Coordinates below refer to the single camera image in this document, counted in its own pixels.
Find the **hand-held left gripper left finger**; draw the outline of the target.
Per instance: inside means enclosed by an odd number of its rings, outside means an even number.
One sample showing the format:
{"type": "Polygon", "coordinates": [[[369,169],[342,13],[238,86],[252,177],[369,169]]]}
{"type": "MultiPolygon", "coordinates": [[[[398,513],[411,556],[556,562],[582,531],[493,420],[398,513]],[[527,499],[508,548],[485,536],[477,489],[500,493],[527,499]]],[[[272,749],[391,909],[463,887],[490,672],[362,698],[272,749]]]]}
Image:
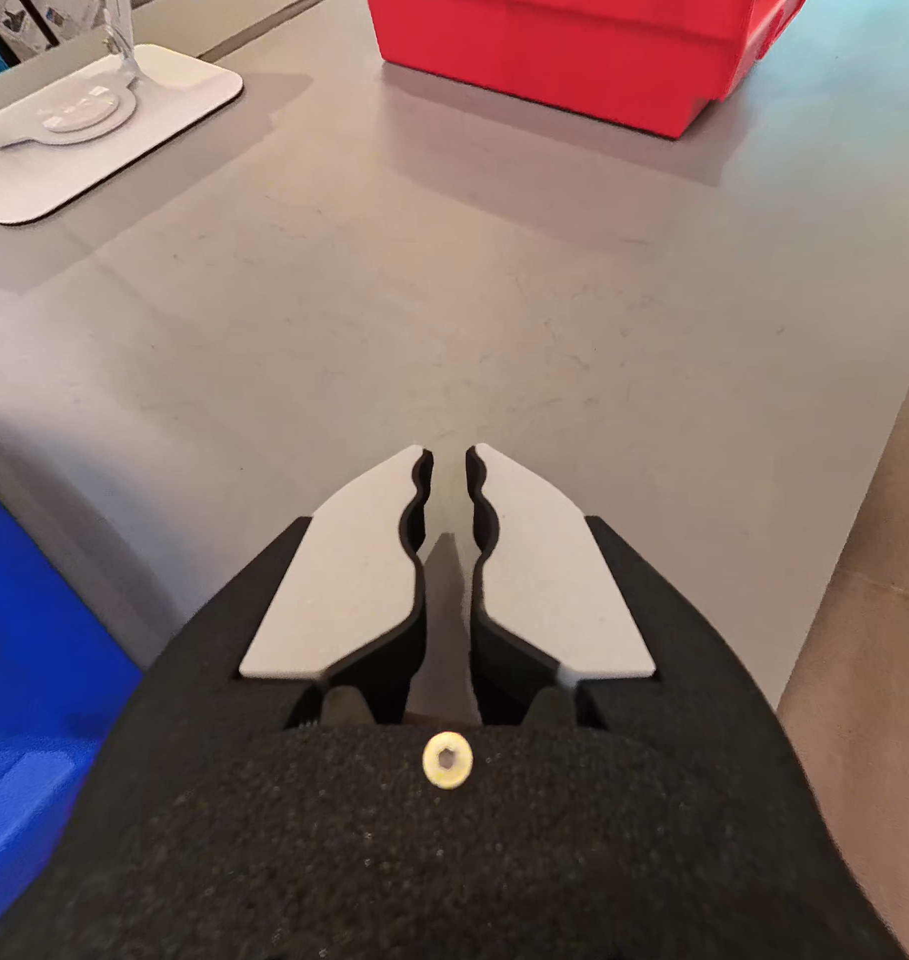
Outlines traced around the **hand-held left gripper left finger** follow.
{"type": "Polygon", "coordinates": [[[425,505],[434,455],[412,444],[313,513],[239,664],[257,681],[354,688],[402,723],[427,650],[425,505]]]}

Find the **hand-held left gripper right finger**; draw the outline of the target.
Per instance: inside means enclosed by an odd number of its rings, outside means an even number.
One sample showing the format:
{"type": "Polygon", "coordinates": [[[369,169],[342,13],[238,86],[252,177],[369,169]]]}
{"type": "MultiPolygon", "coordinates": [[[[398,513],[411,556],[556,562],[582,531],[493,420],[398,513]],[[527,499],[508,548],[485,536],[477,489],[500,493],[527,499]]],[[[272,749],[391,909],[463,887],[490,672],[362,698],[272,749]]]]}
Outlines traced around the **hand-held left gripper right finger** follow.
{"type": "Polygon", "coordinates": [[[483,724],[517,725],[542,690],[590,714],[592,682],[647,681],[652,653],[583,510],[485,442],[465,454],[472,534],[470,670],[483,724]]]}

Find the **blue plastic bin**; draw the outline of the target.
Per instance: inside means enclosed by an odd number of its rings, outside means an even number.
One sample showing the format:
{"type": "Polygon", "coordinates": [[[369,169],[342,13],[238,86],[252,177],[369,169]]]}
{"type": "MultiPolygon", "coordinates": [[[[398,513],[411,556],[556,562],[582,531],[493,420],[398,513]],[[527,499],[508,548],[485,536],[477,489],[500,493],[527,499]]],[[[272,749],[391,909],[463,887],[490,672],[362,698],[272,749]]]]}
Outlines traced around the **blue plastic bin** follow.
{"type": "Polygon", "coordinates": [[[0,500],[0,918],[143,676],[0,500]]]}

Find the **red plastic bin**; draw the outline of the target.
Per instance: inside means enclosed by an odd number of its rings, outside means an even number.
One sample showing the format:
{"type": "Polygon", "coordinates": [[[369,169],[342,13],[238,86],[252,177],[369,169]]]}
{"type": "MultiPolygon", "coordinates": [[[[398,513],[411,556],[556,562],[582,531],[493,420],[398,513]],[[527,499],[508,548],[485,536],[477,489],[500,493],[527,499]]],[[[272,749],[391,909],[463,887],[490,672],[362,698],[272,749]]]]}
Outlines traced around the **red plastic bin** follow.
{"type": "Polygon", "coordinates": [[[383,60],[681,138],[803,1],[369,1],[383,60]]]}

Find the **white tablet stand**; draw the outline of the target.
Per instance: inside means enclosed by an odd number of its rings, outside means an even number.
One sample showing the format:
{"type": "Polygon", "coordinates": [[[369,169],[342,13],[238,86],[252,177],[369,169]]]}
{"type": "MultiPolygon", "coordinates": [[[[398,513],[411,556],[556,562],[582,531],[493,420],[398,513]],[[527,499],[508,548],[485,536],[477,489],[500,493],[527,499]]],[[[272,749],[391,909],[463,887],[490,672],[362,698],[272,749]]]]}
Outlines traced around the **white tablet stand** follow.
{"type": "Polygon", "coordinates": [[[132,2],[0,2],[0,225],[39,221],[239,98],[241,76],[137,43],[132,2]]]}

